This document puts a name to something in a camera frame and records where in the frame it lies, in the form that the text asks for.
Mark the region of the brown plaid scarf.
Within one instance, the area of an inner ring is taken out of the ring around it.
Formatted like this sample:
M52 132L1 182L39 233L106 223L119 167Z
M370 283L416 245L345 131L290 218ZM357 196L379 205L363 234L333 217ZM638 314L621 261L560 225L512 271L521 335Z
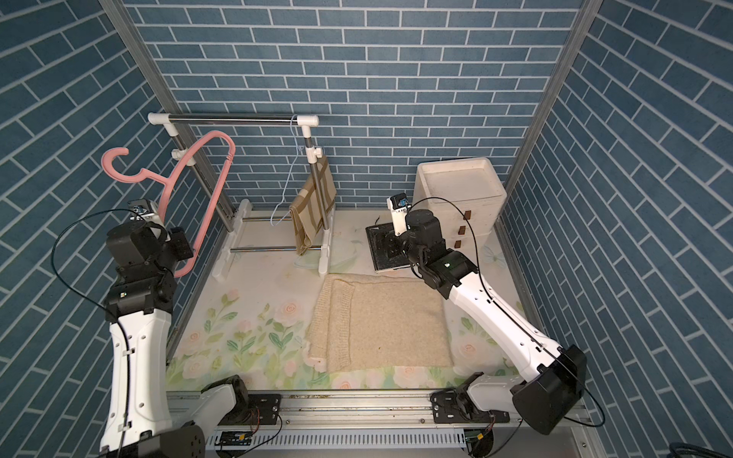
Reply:
M325 212L328 214L335 204L337 191L328 159L319 158L317 167L319 188L324 192ZM313 177L307 179L304 187L290 205L289 210L293 221L296 252L301 256L313 246L317 234L325 228L324 218L321 214L320 198Z

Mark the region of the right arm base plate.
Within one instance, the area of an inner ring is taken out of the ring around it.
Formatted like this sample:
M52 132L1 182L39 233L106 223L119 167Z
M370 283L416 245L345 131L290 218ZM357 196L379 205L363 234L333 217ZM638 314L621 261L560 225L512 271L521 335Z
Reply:
M507 424L510 414L501 410L480 410L465 393L443 389L429 396L435 424Z

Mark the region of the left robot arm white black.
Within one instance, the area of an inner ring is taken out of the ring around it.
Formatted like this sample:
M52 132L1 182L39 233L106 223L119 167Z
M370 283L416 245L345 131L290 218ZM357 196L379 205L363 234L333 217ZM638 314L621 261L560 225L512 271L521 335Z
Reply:
M114 351L111 404L100 441L102 457L202 457L221 422L253 417L238 375L214 382L176 420L166 393L166 340L177 289L173 269L193 252L179 228L130 219L110 230L106 246L118 281L106 307Z

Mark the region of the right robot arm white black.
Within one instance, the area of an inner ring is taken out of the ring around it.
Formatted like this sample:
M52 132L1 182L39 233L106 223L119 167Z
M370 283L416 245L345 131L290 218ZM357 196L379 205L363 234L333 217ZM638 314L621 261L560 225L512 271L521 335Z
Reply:
M447 246L433 212L405 207L391 217L425 284L473 318L517 368L523 381L510 388L515 411L536 432L550 434L586 393L585 353L562 347L509 306L477 264Z

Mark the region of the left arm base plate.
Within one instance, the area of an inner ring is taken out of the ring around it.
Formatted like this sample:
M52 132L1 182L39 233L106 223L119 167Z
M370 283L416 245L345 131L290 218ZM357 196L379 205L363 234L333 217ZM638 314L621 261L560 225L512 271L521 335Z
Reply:
M282 395L279 393L236 394L236 405L223 416L220 426L274 426L278 423Z

